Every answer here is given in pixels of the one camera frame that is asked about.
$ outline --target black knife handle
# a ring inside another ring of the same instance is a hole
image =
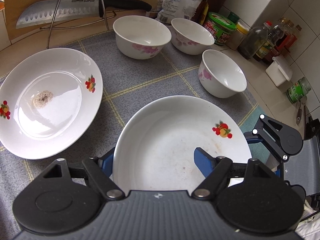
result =
[[[144,1],[141,0],[103,0],[104,7],[114,7],[118,9],[124,9],[124,10],[135,10],[135,9],[141,9],[150,11],[152,6]],[[101,0],[99,0],[99,15],[102,18],[103,17],[103,9],[102,9],[102,3]]]

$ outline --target white bowl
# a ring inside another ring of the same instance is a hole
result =
[[[123,16],[113,23],[113,30],[118,49],[135,59],[154,57],[171,40],[171,33],[166,26],[144,16]]]
[[[214,37],[200,24],[193,21],[175,18],[171,21],[172,44],[180,51],[198,55],[204,52],[208,46],[214,44]]]
[[[198,77],[203,87],[218,98],[231,97],[247,88],[241,68],[227,55],[213,49],[203,52]]]
[[[220,121],[225,126],[217,134]],[[194,162],[197,147],[236,163],[251,158],[240,128],[216,105],[190,96],[158,99],[140,109],[121,132],[113,180],[126,194],[131,189],[191,193],[204,180]]]
[[[38,52],[0,88],[0,141],[21,158],[53,156],[87,130],[102,92],[100,70],[88,55],[67,48]]]

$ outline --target plate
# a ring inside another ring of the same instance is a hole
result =
[[[87,130],[102,90],[100,70],[88,55],[67,48],[38,52],[0,88],[0,141],[22,158],[53,156]]]
[[[114,182],[126,194],[131,189],[188,190],[191,194],[204,180],[193,160],[197,147],[236,163],[251,158],[240,128],[216,105],[190,96],[153,101],[129,120],[119,137]]]

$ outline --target jar with yellow lid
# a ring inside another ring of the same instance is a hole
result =
[[[226,45],[233,50],[236,50],[244,37],[249,32],[249,29],[242,25],[240,22],[237,23],[237,30],[227,40]]]

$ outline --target checkered tablecloth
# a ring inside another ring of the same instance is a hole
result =
[[[171,95],[203,98],[227,112],[243,132],[252,130],[263,113],[248,90],[226,99],[210,95],[197,76],[201,55],[184,54],[171,43],[148,60],[135,60],[123,55],[116,46],[113,31],[64,47],[88,54],[99,66],[104,85],[100,109],[82,137],[51,158],[21,159],[0,144],[0,239],[11,239],[20,231],[12,215],[12,202],[49,163],[62,157],[68,162],[79,162],[88,156],[104,155],[116,145],[129,119],[158,98]],[[269,152],[262,145],[250,145],[250,148],[253,157],[266,162]]]

